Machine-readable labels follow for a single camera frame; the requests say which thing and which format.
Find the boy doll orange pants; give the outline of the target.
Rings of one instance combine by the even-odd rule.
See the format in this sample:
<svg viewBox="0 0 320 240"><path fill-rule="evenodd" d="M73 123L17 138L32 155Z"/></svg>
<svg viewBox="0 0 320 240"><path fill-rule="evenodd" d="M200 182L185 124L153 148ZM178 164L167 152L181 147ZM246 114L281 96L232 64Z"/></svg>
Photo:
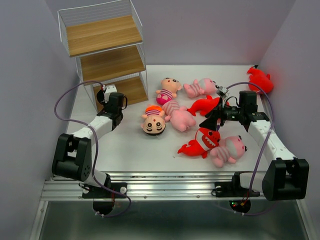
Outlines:
<svg viewBox="0 0 320 240"><path fill-rule="evenodd" d="M149 104L141 116L144 119L144 122L140 125L142 130L150 136L161 135L166 129L164 116L165 111L161 106Z"/></svg>

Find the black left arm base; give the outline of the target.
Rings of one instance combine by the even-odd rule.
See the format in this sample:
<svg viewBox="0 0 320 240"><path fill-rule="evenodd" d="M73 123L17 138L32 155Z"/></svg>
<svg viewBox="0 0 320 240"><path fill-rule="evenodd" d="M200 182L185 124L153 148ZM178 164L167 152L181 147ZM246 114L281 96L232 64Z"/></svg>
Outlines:
<svg viewBox="0 0 320 240"><path fill-rule="evenodd" d="M131 207L132 200L127 195L126 182L112 182L111 176L101 173L98 177L89 177L87 181L78 184L82 189L82 198L91 199L92 209L101 218L118 217ZM124 209L116 207L117 199L127 199L128 206Z"/></svg>

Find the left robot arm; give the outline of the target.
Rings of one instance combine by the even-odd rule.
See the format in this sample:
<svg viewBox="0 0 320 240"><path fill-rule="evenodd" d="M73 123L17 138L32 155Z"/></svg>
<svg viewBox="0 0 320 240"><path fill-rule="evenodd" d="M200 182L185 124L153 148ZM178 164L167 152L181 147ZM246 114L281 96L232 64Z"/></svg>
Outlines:
<svg viewBox="0 0 320 240"><path fill-rule="evenodd" d="M95 118L80 130L61 134L57 139L51 171L54 175L94 186L100 197L111 193L111 178L96 169L99 139L112 132L122 121L128 99L123 93L111 92Z"/></svg>

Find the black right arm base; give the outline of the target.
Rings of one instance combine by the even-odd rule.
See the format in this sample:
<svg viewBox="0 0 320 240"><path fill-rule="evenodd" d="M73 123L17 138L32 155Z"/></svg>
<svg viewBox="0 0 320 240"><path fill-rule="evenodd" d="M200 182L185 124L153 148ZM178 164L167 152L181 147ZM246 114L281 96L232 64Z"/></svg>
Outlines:
<svg viewBox="0 0 320 240"><path fill-rule="evenodd" d="M240 200L229 200L229 206L236 213L247 214L251 209L250 197L259 197L258 191L249 191L249 187L242 187L240 175L244 172L235 172L230 181L216 181L211 195L217 198L235 198Z"/></svg>

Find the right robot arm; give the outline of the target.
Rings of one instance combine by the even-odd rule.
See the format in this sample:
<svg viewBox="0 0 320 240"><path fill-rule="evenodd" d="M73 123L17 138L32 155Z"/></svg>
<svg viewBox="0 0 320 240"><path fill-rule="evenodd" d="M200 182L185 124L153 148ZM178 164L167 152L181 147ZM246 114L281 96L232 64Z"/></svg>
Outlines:
<svg viewBox="0 0 320 240"><path fill-rule="evenodd" d="M230 182L231 192L242 195L248 190L264 195L269 201L300 200L307 192L310 166L305 159L297 158L282 143L274 131L274 121L258 111L257 94L243 90L239 93L238 106L219 103L199 125L208 130L217 130L226 121L240 123L260 147L259 157L269 162L266 172L236 172Z"/></svg>

